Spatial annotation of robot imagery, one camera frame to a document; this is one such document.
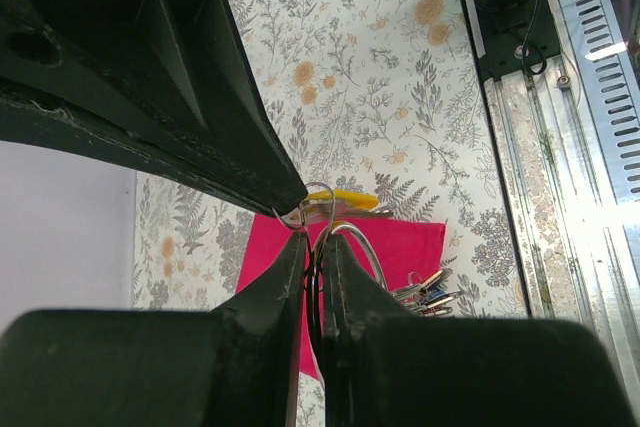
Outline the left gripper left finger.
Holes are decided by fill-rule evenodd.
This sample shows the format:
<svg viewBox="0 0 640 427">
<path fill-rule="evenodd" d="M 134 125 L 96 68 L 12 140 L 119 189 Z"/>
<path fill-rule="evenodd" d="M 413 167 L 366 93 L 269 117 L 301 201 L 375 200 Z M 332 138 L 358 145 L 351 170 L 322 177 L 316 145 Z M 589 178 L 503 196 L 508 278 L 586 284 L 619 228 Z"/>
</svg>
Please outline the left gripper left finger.
<svg viewBox="0 0 640 427">
<path fill-rule="evenodd" d="M 1 337 L 5 426 L 292 426 L 306 241 L 209 312 L 36 310 Z"/>
</svg>

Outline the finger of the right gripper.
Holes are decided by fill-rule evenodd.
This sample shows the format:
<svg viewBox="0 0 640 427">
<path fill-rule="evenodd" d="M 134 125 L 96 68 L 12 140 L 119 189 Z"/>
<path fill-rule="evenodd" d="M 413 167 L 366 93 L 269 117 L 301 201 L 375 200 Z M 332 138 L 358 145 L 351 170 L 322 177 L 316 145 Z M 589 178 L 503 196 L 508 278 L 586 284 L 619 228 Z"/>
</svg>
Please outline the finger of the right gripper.
<svg viewBox="0 0 640 427">
<path fill-rule="evenodd" d="M 285 215 L 307 189 L 228 0 L 1 0 L 1 80 L 80 107 Z"/>
<path fill-rule="evenodd" d="M 254 213 L 274 215 L 270 206 L 222 186 L 196 165 L 135 140 L 120 127 L 56 96 L 6 78 L 1 80 L 1 139 L 153 174 Z"/>
</svg>

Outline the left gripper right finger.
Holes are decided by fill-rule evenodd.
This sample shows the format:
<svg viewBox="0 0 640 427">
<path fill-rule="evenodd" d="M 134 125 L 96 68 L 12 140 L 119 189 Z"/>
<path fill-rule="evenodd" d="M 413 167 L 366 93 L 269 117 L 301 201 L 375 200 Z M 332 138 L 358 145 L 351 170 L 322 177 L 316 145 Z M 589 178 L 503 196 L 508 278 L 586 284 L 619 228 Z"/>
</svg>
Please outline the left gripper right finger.
<svg viewBox="0 0 640 427">
<path fill-rule="evenodd" d="M 560 320 L 427 318 L 323 250 L 330 426 L 626 426 L 630 405 L 597 337 Z"/>
</svg>

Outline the large keyring with keys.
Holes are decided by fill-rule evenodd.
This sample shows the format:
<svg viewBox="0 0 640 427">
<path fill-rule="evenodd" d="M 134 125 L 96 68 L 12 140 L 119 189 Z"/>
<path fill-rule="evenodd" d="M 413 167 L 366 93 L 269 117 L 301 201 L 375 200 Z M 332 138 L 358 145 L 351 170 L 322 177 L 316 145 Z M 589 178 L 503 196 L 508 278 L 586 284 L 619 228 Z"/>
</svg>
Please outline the large keyring with keys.
<svg viewBox="0 0 640 427">
<path fill-rule="evenodd" d="M 320 182 L 311 184 L 318 191 L 336 190 Z M 356 259 L 364 267 L 366 273 L 383 290 L 388 292 L 396 302 L 413 314 L 423 317 L 444 317 L 452 314 L 451 304 L 461 296 L 459 291 L 447 293 L 442 287 L 446 277 L 445 269 L 440 269 L 431 277 L 419 283 L 391 290 L 385 280 L 378 256 L 365 235 L 351 222 L 353 219 L 329 220 L 308 224 L 301 215 L 300 207 L 286 215 L 275 213 L 274 216 L 286 228 L 292 231 L 303 231 L 307 235 L 308 260 L 310 266 L 306 273 L 306 306 L 307 332 L 311 364 L 316 378 L 324 379 L 324 359 L 320 351 L 321 337 L 321 293 L 324 287 L 322 262 L 327 259 L 329 239 L 339 235 L 347 240 L 347 245 L 354 249 Z"/>
</svg>

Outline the yellow tagged key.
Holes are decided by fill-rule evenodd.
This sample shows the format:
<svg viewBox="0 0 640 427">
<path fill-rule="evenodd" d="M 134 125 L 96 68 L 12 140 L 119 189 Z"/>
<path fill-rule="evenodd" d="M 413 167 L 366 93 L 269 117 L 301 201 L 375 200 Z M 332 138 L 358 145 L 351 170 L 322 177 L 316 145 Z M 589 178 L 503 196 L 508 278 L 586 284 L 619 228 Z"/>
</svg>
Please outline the yellow tagged key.
<svg viewBox="0 0 640 427">
<path fill-rule="evenodd" d="M 374 195 L 346 190 L 322 190 L 302 201 L 300 212 L 308 224 L 338 219 L 392 218 L 393 211 Z"/>
</svg>

